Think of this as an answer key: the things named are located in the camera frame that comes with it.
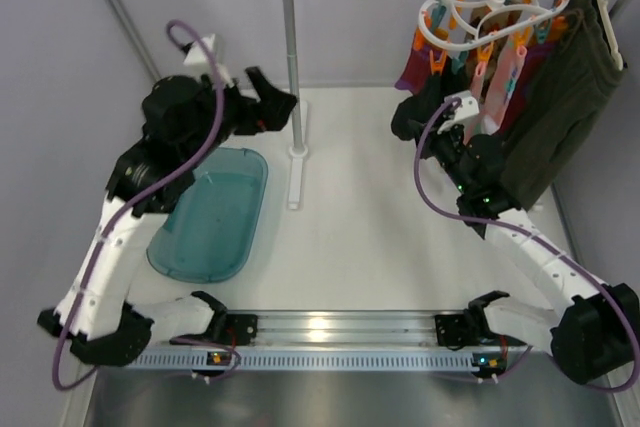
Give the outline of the pink patterned sock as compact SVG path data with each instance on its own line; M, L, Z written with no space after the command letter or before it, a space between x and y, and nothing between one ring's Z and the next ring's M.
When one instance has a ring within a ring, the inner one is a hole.
M498 57L480 114L471 128L471 135L491 135L498 132L515 92L526 56L527 48L522 42L511 40L505 44Z

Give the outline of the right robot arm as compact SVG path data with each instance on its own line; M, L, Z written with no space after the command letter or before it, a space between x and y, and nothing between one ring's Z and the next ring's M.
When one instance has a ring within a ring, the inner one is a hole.
M493 291L465 310L472 333L505 335L546 353L571 381L586 385L630 365L639 378L639 297L621 283L610 285L586 271L533 224L499 180L504 160L495 138L484 134L463 141L460 124L428 127L426 150L451 179L459 195L459 220L504 253L548 302L534 307Z

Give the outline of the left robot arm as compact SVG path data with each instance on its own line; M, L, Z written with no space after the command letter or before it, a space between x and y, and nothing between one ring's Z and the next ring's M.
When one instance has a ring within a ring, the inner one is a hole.
M178 337L217 340L226 307L203 291L175 300L134 304L128 296L153 237L195 182L195 169L230 136L282 130L297 103L257 66L245 70L255 96L230 81L220 93L211 78L165 77L142 100L142 137L117 160L106 185L97 232L81 270L38 325L70 344L93 366L124 367L149 346Z

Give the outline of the black sock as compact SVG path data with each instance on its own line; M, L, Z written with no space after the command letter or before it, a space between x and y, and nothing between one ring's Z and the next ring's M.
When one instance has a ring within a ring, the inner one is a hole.
M462 71L431 75L417 94L398 104L391 120L391 132L402 141L415 140L444 99L465 90L469 85L470 80Z

